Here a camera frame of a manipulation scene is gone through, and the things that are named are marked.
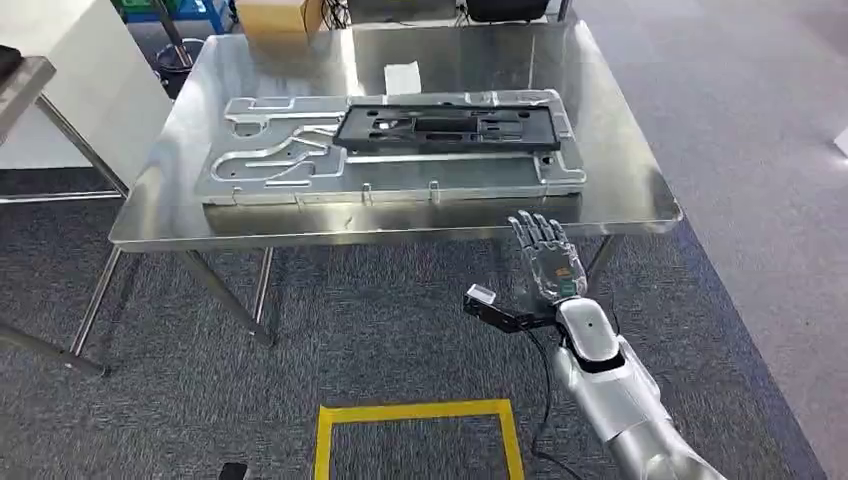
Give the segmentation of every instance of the yellow tape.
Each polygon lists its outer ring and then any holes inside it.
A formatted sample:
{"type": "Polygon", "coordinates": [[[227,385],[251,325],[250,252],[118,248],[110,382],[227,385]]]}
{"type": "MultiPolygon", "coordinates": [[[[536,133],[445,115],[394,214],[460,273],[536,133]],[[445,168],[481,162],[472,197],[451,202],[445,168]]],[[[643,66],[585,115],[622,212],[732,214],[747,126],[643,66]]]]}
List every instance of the yellow tape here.
{"type": "Polygon", "coordinates": [[[524,479],[521,450],[512,405],[507,399],[472,400],[467,402],[417,403],[376,407],[326,408],[318,411],[318,433],[315,445],[315,478],[330,478],[330,449],[335,423],[386,422],[421,418],[467,417],[497,415],[501,422],[507,470],[510,478],[524,479]]]}
{"type": "Polygon", "coordinates": [[[315,479],[330,478],[330,448],[333,441],[333,415],[327,408],[318,410],[318,434],[315,442],[315,479]]]}

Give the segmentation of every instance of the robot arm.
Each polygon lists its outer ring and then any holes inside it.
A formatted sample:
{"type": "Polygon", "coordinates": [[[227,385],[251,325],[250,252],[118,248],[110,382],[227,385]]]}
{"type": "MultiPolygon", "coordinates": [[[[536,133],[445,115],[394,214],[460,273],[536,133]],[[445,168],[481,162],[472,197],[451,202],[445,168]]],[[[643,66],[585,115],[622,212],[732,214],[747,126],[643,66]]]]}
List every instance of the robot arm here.
{"type": "Polygon", "coordinates": [[[577,401],[623,478],[723,479],[686,443],[671,422],[651,374],[597,302],[586,293],[576,249],[556,221],[519,212],[516,231],[547,314],[520,314],[495,304],[478,285],[466,293],[467,313],[507,333],[554,326],[563,336],[553,357],[557,377],[577,401]]]}

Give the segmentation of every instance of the metal tray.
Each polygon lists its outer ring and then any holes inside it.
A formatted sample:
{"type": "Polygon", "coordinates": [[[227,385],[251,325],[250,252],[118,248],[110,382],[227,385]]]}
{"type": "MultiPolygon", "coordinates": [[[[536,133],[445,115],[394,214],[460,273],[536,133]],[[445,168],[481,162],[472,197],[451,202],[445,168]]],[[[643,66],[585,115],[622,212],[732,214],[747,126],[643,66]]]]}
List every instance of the metal tray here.
{"type": "Polygon", "coordinates": [[[583,162],[553,90],[234,98],[195,185],[203,203],[262,205],[527,198],[577,193],[583,162]],[[350,105],[547,105],[558,151],[356,152],[332,144],[350,105]]]}

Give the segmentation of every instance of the black cable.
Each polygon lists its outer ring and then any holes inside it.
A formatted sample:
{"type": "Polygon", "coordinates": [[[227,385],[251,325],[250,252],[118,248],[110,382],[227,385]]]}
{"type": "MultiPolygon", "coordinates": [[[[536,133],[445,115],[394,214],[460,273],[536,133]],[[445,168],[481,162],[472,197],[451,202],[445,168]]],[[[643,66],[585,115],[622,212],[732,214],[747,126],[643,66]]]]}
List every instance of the black cable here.
{"type": "Polygon", "coordinates": [[[539,343],[539,340],[536,338],[535,335],[533,335],[533,332],[531,332],[530,330],[524,330],[524,333],[527,334],[527,338],[529,338],[530,341],[533,342],[533,345],[536,346],[536,350],[539,351],[539,356],[542,357],[542,364],[545,366],[545,414],[542,417],[542,422],[539,423],[539,426],[536,428],[536,433],[533,434],[533,441],[530,443],[530,453],[533,454],[533,456],[536,458],[541,458],[542,460],[547,460],[555,464],[559,468],[568,472],[576,480],[584,480],[583,476],[574,471],[574,469],[572,469],[568,465],[560,462],[559,460],[552,457],[551,455],[548,455],[545,452],[539,451],[539,438],[542,436],[545,429],[548,427],[548,417],[550,417],[551,415],[551,369],[548,365],[548,356],[545,354],[545,349],[544,347],[542,347],[542,344],[539,343]]]}
{"type": "Polygon", "coordinates": [[[615,334],[621,335],[621,325],[618,323],[618,315],[615,314],[615,290],[610,290],[610,313],[615,321],[615,334]]]}

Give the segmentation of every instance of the gray floor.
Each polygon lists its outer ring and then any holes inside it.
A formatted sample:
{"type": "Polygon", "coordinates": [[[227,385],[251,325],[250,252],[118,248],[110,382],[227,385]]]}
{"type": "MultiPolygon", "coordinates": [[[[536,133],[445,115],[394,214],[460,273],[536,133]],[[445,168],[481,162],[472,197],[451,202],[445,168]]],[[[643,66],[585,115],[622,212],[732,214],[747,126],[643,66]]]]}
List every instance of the gray floor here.
{"type": "Polygon", "coordinates": [[[577,0],[772,374],[848,478],[848,0],[577,0]]]}
{"type": "MultiPolygon", "coordinates": [[[[115,212],[0,209],[3,318],[67,342],[115,212]]],[[[258,254],[209,258],[246,299],[258,254]]],[[[318,405],[508,398],[528,476],[563,478],[528,451],[543,402],[537,353],[460,310],[472,282],[516,295],[519,262],[511,241],[281,250],[267,312],[279,344],[268,350],[174,256],[128,255],[90,347],[111,378],[0,350],[0,477],[210,477],[243,461],[261,478],[305,478],[318,405]]],[[[623,333],[707,459],[729,478],[824,477],[687,225],[628,239],[611,272],[600,300],[614,292],[623,333]]],[[[552,427],[545,450],[588,478],[616,478],[562,392],[552,427]]],[[[491,417],[343,425],[333,438],[337,478],[504,477],[491,417]]]]}

